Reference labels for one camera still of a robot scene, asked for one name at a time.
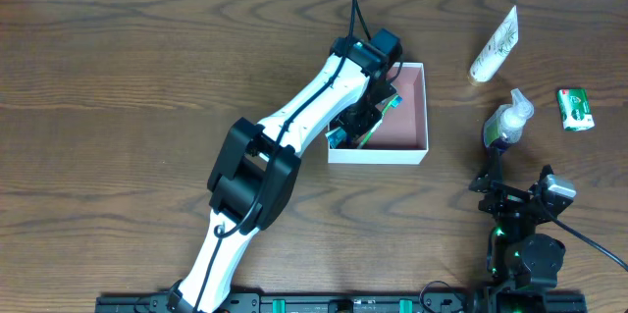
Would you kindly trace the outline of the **red white toothpaste tube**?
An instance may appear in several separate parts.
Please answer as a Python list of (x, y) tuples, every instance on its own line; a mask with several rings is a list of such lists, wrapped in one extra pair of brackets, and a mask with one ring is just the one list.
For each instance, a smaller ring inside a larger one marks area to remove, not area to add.
[(342, 127), (337, 127), (325, 134), (331, 149), (336, 149), (339, 145), (346, 142), (347, 134)]

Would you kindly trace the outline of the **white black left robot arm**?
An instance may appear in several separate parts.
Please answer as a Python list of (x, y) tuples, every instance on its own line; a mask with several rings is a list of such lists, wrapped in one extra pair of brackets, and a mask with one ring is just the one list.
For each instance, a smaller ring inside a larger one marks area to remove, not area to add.
[(171, 312), (213, 312), (229, 295), (246, 247), (286, 207), (311, 141), (329, 124), (349, 144), (382, 118), (378, 104), (393, 95), (387, 74), (402, 54), (399, 38), (340, 37), (319, 74), (279, 111), (229, 129), (208, 179), (207, 236), (190, 273), (169, 294)]

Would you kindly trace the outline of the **white box pink interior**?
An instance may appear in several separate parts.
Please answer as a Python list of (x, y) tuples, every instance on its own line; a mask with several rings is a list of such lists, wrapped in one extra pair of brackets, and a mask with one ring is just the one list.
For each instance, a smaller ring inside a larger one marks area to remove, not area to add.
[(363, 148), (328, 146), (330, 164), (419, 165), (429, 151), (425, 69), (404, 63), (392, 84), (401, 97)]

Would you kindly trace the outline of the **green toothbrush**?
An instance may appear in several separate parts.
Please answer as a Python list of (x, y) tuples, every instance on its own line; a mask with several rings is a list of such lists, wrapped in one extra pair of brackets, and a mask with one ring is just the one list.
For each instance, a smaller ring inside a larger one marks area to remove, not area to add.
[(380, 120), (373, 127), (371, 127), (367, 131), (367, 133), (362, 137), (362, 139), (359, 141), (358, 145), (356, 146), (357, 149), (362, 149), (368, 143), (368, 141), (371, 139), (375, 131), (383, 123), (384, 116), (387, 114), (389, 109), (395, 109), (401, 102), (402, 102), (402, 98), (398, 94), (395, 94), (393, 97), (391, 97), (387, 101), (384, 108), (381, 110)]

